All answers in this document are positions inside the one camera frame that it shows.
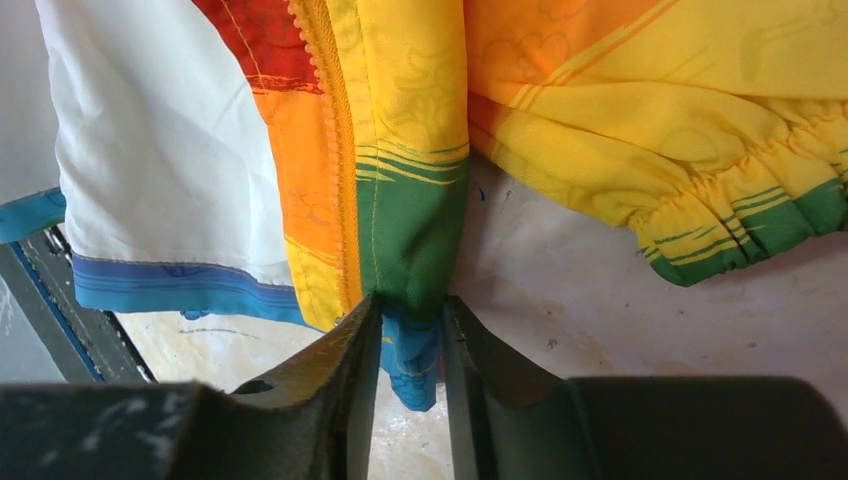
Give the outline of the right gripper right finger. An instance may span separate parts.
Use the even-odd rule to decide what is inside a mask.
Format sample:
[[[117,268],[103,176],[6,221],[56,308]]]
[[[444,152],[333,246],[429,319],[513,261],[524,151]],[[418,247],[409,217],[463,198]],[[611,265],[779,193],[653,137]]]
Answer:
[[[843,479],[847,430],[775,376],[553,375],[458,298],[444,358],[458,479]]]

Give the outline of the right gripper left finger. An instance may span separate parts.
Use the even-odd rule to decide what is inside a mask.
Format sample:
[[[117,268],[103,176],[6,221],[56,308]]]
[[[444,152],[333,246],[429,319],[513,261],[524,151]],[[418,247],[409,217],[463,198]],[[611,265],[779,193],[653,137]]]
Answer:
[[[379,302],[232,392],[206,384],[1,389],[5,479],[364,479]]]

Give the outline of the rainbow striped jacket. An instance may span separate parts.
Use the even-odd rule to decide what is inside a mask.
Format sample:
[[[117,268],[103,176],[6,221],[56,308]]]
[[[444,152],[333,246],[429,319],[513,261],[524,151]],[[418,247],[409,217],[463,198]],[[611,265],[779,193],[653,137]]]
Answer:
[[[478,154],[689,287],[847,227],[843,1],[5,1],[1,239],[77,301],[327,331],[435,401]]]

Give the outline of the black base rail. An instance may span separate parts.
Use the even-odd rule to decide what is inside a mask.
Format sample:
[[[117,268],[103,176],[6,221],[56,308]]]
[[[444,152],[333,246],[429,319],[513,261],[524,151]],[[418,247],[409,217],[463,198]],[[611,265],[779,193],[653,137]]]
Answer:
[[[72,252],[59,227],[3,244],[1,278],[64,379],[157,381],[117,317],[76,300]]]

